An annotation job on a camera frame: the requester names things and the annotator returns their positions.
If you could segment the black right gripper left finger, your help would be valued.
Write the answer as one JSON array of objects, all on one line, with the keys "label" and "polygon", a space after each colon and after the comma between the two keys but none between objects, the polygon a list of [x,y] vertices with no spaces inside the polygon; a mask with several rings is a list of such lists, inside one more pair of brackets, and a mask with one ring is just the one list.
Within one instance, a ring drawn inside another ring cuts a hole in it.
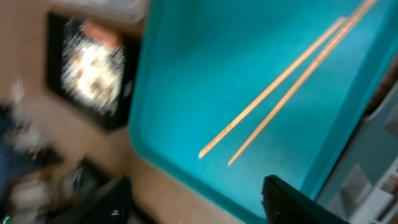
[{"label": "black right gripper left finger", "polygon": [[51,219],[50,224],[127,224],[132,204],[127,175],[109,181],[71,209]]}]

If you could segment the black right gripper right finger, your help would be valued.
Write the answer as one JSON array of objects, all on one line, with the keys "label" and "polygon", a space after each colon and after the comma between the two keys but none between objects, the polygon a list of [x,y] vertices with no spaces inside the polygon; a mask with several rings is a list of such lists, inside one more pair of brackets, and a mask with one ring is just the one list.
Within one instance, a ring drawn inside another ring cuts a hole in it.
[{"label": "black right gripper right finger", "polygon": [[270,224],[348,224],[276,175],[265,177],[262,195]]}]

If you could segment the peanuts and rice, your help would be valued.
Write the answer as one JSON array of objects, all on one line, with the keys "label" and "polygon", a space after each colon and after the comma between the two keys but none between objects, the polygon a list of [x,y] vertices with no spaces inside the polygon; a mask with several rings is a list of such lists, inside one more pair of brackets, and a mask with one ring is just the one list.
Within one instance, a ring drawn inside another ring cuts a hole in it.
[{"label": "peanuts and rice", "polygon": [[124,73],[124,47],[80,32],[66,38],[62,57],[63,90],[99,114],[114,114]]}]

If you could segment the orange carrot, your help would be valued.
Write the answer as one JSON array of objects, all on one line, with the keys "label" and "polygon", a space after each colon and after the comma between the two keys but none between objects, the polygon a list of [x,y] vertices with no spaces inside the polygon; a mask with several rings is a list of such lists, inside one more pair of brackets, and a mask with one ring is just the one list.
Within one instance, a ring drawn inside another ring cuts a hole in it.
[{"label": "orange carrot", "polygon": [[108,47],[121,47],[123,40],[117,32],[102,27],[94,22],[88,21],[81,31],[91,39],[101,42]]}]

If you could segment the wooden chopstick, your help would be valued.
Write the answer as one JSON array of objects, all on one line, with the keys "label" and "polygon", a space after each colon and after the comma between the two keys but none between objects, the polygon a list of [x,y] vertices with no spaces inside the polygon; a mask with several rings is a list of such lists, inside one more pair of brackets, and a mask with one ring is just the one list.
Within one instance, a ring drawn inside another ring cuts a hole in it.
[{"label": "wooden chopstick", "polygon": [[230,167],[235,160],[246,150],[246,148],[257,138],[261,131],[272,121],[276,114],[284,107],[284,105],[291,99],[297,90],[305,83],[305,81],[312,75],[312,73],[323,63],[323,61],[332,53],[332,51],[339,45],[339,43],[351,32],[355,25],[373,8],[378,0],[366,0],[354,11],[348,19],[348,22],[337,32],[337,34],[327,43],[322,51],[317,55],[313,62],[306,68],[297,81],[287,91],[287,93],[280,99],[280,101],[273,107],[269,114],[259,123],[255,130],[245,140],[243,145],[238,149],[234,156],[229,160],[228,167]]},{"label": "wooden chopstick", "polygon": [[345,22],[346,17],[339,17],[319,38],[314,41],[298,58],[294,60],[270,85],[268,85],[240,114],[235,117],[219,134],[217,134],[198,154],[203,158],[209,153],[230,131],[232,131],[259,103],[272,93],[292,72],[309,58],[324,42],[327,41]]}]

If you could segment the grey dishwasher rack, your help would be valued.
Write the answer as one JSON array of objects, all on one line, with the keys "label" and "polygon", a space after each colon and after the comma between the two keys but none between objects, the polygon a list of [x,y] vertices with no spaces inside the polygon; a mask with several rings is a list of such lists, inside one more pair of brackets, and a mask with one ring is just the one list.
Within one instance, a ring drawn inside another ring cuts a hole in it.
[{"label": "grey dishwasher rack", "polygon": [[317,203],[348,223],[397,223],[397,86],[365,116]]}]

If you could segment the teal plastic tray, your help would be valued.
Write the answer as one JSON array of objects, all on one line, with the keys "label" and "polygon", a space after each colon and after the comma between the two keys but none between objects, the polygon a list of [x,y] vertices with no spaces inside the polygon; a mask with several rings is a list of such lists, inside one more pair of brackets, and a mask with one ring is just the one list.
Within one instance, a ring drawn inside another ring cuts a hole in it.
[{"label": "teal plastic tray", "polygon": [[304,61],[205,157],[199,152],[359,1],[153,1],[128,130],[136,153],[246,223],[263,180],[316,198],[397,50],[397,1],[380,0],[249,147]]}]

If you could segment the black plastic tray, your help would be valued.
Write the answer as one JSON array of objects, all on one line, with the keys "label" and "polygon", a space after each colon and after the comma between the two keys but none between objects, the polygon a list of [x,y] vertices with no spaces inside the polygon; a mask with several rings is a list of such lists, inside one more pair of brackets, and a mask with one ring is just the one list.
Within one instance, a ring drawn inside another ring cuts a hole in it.
[{"label": "black plastic tray", "polygon": [[69,102],[98,126],[107,131],[118,129],[128,121],[132,90],[128,93],[124,91],[128,87],[134,87],[141,41],[131,35],[118,33],[118,37],[122,40],[122,55],[127,57],[127,61],[122,64],[127,67],[122,72],[122,88],[116,97],[116,111],[101,114],[92,106],[85,106],[74,99],[62,84],[62,73],[66,71],[67,65],[67,39],[73,34],[81,34],[78,30],[80,25],[82,25],[80,20],[52,12],[47,14],[45,84],[49,90]]}]

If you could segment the clear plastic bin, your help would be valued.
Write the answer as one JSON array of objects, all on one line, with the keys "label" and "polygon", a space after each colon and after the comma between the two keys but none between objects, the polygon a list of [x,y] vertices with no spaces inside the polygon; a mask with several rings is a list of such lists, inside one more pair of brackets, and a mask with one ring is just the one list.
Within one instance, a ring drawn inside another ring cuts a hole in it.
[{"label": "clear plastic bin", "polygon": [[150,4],[149,0],[54,0],[53,2],[128,24],[143,20]]}]

